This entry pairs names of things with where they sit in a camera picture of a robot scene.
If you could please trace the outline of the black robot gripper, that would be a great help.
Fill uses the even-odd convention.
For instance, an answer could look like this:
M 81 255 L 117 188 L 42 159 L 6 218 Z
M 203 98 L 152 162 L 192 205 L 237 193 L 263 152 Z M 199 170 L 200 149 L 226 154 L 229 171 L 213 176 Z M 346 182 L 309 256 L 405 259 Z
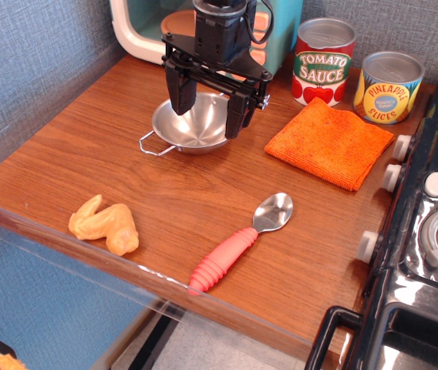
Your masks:
M 188 112 L 196 102 L 198 83 L 229 95 L 225 137 L 232 140 L 249 125 L 255 109 L 268 104 L 272 74 L 251 57 L 250 47 L 267 42 L 273 16 L 264 34 L 256 36 L 256 1 L 194 1 L 193 6 L 193 36 L 162 34 L 171 106 L 178 116 Z

